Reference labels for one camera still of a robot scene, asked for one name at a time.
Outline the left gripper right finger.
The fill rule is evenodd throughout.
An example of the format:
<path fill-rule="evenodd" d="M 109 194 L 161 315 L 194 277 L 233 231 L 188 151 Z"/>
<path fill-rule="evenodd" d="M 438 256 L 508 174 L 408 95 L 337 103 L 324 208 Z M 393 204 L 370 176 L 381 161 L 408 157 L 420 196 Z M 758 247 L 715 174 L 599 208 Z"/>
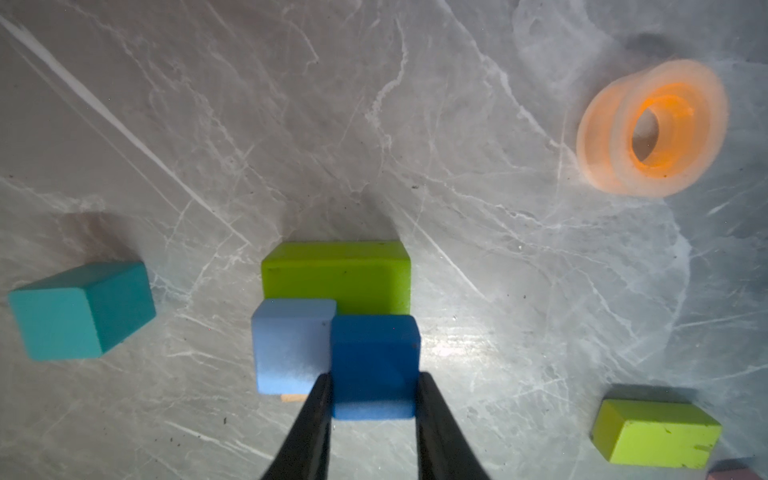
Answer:
<path fill-rule="evenodd" d="M 419 374 L 415 420 L 419 479 L 489 479 L 428 372 Z"/>

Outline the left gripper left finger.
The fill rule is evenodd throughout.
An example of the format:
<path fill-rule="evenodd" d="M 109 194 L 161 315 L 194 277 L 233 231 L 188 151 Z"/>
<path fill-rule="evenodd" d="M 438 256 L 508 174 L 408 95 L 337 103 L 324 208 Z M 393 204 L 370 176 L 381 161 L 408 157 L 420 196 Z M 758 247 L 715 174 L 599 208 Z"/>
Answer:
<path fill-rule="evenodd" d="M 332 379 L 318 376 L 283 445 L 263 480 L 326 480 L 328 476 Z"/>

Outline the natural wood rectangular block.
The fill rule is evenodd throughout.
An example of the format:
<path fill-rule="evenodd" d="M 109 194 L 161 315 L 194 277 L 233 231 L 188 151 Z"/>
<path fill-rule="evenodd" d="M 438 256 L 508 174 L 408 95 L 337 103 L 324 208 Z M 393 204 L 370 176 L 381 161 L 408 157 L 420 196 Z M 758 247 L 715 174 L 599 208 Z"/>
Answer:
<path fill-rule="evenodd" d="M 307 394 L 281 394 L 280 400 L 282 402 L 304 402 L 308 398 Z"/>

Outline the light blue cube block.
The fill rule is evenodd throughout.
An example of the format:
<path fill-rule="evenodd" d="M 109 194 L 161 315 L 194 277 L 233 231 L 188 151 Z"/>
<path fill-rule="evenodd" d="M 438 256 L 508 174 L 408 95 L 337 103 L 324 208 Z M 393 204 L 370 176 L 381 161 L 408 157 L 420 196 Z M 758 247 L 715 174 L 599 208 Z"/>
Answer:
<path fill-rule="evenodd" d="M 332 299 L 265 299 L 251 318 L 258 392 L 306 395 L 330 371 Z"/>

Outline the dark green rectangular block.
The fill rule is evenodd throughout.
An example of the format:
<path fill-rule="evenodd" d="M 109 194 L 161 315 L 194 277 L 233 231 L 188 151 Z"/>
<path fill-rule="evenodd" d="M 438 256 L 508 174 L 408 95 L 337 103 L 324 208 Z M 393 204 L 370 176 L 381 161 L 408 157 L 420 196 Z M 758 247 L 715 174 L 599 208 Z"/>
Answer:
<path fill-rule="evenodd" d="M 399 241 L 283 242 L 261 275 L 266 299 L 331 299 L 341 315 L 411 311 L 411 259 Z"/>

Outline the light green rectangular block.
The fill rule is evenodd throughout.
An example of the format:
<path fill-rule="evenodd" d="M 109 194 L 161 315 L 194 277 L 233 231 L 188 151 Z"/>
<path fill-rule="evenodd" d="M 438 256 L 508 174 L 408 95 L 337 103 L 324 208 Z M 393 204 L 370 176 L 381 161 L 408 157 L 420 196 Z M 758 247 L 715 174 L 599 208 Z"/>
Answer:
<path fill-rule="evenodd" d="M 702 469 L 721 433 L 693 404 L 605 399 L 590 438 L 611 464 Z"/>

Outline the teal cube block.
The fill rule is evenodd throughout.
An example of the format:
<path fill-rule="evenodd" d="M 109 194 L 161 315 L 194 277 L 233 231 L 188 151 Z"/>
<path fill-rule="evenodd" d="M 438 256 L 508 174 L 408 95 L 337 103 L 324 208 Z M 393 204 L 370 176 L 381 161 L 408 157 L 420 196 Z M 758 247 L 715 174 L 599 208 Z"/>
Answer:
<path fill-rule="evenodd" d="M 85 264 L 14 289 L 8 300 L 36 361 L 98 358 L 156 316 L 140 261 Z"/>

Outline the pink rectangular block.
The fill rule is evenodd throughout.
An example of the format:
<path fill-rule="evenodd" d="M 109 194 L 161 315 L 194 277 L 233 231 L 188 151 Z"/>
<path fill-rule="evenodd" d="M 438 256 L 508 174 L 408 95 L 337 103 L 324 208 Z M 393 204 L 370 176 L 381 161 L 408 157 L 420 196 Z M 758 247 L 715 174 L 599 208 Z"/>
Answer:
<path fill-rule="evenodd" d="M 707 480 L 762 480 L 752 469 L 742 467 L 730 470 L 711 471 Z"/>

